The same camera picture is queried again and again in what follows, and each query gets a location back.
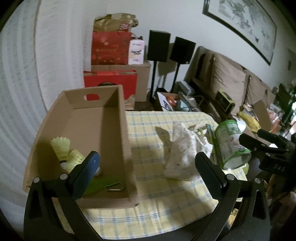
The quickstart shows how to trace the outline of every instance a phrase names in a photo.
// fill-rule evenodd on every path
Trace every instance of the curtain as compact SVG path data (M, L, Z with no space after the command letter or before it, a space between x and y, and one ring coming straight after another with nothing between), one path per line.
M27 158L61 91L83 87L104 0L24 0L0 33L0 208L20 234Z

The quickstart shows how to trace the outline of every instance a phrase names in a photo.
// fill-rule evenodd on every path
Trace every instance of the green and white can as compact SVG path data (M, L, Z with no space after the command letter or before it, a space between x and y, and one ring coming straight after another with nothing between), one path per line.
M222 122L215 131L216 143L221 153L221 165L225 170L233 170L247 163L251 152L239 143L241 131L234 120Z

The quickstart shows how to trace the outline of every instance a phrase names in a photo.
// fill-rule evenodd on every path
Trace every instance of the screw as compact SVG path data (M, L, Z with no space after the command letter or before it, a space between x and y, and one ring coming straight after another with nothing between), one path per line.
M39 181L40 181L40 178L38 178L38 177L34 178L34 180L33 180L34 183L37 183Z
M234 175L232 174L228 174L226 177L228 180L234 180Z
M59 178L60 178L61 180L65 180L65 179L67 179L67 177L68 177L68 175L65 174L65 173L59 176Z
M261 180L259 178L255 178L255 182L260 184L261 183Z

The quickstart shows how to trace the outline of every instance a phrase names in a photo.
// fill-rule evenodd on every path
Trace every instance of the plaid tablecloth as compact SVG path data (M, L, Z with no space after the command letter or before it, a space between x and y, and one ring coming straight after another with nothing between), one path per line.
M211 213L217 201L203 181L163 178L170 155L173 121L187 127L217 123L202 112L126 112L129 140L137 178L140 204L117 210L83 209L94 229L104 239L130 239L169 232ZM232 173L246 180L241 168Z

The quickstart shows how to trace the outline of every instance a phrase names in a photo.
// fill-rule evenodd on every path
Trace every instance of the speaker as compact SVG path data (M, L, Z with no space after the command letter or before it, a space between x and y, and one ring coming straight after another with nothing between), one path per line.
M168 46L170 33L150 30L147 59L150 61L166 62L168 60Z
M189 64L194 52L196 43L176 37L170 59L179 64Z

